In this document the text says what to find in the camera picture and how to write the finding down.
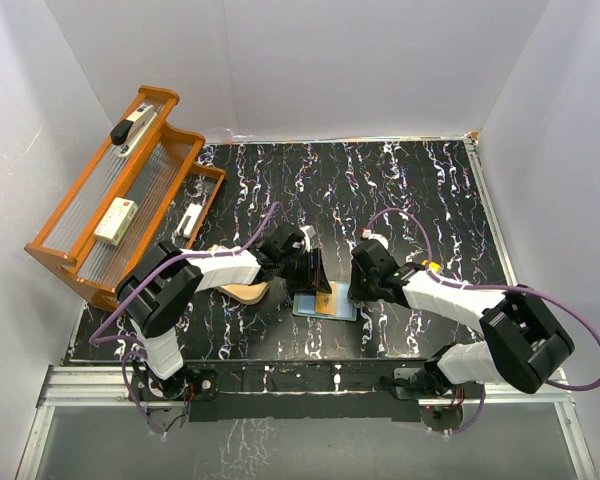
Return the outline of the orange credit card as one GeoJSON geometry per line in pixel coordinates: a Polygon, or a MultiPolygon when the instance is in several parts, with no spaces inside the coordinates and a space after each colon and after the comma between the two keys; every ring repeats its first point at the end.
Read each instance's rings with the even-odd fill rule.
{"type": "Polygon", "coordinates": [[[332,294],[317,293],[315,312],[330,317],[349,317],[353,305],[348,298],[349,285],[342,282],[331,282],[332,294]]]}

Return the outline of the mint green card holder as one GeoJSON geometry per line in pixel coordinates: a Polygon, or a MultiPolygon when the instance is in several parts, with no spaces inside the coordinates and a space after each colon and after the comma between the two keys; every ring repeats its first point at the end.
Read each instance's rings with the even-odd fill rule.
{"type": "Polygon", "coordinates": [[[357,307],[348,297],[349,284],[331,282],[332,292],[296,293],[292,314],[297,317],[312,317],[326,320],[353,322],[357,319],[357,307]]]}

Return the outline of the tan oval wooden tray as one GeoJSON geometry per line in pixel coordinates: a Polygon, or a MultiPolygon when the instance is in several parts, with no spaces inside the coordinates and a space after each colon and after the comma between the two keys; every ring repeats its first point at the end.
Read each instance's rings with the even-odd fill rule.
{"type": "Polygon", "coordinates": [[[213,269],[204,274],[204,285],[228,295],[245,305],[261,301],[269,288],[267,281],[257,281],[260,265],[254,254],[239,248],[213,245],[208,252],[218,259],[213,269]]]}

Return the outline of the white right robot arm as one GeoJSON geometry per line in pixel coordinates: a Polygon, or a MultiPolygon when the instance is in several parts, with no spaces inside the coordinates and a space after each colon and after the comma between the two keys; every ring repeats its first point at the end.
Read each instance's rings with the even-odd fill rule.
{"type": "Polygon", "coordinates": [[[446,397],[467,382],[494,382],[534,394],[575,351],[541,298],[449,286],[423,265],[398,264],[376,239],[363,241],[352,252],[348,296],[430,312],[482,336],[480,342],[442,347],[420,370],[398,381],[404,389],[446,397]]]}

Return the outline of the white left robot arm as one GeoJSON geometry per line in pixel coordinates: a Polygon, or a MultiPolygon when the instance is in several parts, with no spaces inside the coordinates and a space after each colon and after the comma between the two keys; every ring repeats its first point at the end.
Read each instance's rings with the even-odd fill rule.
{"type": "Polygon", "coordinates": [[[330,294],[321,249],[311,245],[311,237],[310,227],[281,224],[242,247],[194,251],[164,241],[147,251],[115,289],[144,345],[149,376],[144,384],[166,399],[184,392],[187,369],[175,327],[198,292],[278,277],[293,294],[330,294]]]}

